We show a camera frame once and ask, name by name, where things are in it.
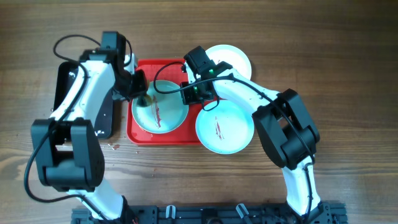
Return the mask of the green yellow sponge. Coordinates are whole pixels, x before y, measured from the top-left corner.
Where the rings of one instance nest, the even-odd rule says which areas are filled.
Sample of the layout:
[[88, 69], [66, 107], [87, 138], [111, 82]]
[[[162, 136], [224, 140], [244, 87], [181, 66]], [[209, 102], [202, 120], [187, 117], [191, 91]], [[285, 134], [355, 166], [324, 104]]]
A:
[[152, 104], [152, 98], [149, 95], [142, 95], [137, 98], [137, 106], [147, 107]]

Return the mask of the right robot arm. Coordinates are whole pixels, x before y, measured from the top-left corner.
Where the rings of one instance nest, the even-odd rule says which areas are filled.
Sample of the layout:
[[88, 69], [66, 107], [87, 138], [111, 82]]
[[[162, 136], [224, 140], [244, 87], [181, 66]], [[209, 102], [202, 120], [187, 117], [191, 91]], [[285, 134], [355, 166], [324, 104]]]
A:
[[320, 134], [299, 94], [269, 90], [243, 77], [227, 62], [215, 63], [198, 46], [184, 56], [188, 89], [198, 96], [211, 93], [247, 111], [262, 148], [282, 169], [287, 204], [304, 220], [320, 203], [313, 176]]

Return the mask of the white plate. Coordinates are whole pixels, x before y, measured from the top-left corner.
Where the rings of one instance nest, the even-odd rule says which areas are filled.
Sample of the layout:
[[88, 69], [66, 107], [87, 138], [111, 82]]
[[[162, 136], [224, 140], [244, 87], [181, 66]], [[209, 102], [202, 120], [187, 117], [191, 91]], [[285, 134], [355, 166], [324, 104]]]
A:
[[154, 134], [165, 134], [177, 129], [187, 117], [189, 106], [183, 104], [180, 92], [162, 94], [149, 83], [147, 94], [152, 104], [137, 106], [137, 98], [132, 102], [132, 115], [139, 127]]
[[200, 142], [218, 154], [243, 150], [254, 136], [251, 115], [228, 100], [214, 101], [198, 114], [195, 131]]
[[215, 45], [206, 50], [207, 56], [218, 64], [222, 61], [230, 64], [244, 78], [250, 80], [252, 77], [252, 66], [248, 56], [233, 45]]

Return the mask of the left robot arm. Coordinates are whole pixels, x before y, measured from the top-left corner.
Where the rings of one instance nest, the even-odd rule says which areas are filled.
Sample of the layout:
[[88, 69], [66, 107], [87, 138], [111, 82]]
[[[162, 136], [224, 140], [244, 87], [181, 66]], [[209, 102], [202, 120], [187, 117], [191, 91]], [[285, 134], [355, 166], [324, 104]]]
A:
[[79, 199], [103, 223], [135, 223], [124, 196], [104, 179], [104, 155], [94, 125], [108, 93], [115, 100], [137, 100], [147, 106], [148, 83], [135, 71], [130, 42], [117, 31], [105, 31], [98, 48], [78, 60], [66, 58], [78, 73], [50, 118], [31, 126], [34, 150], [24, 172], [24, 189], [37, 202]]

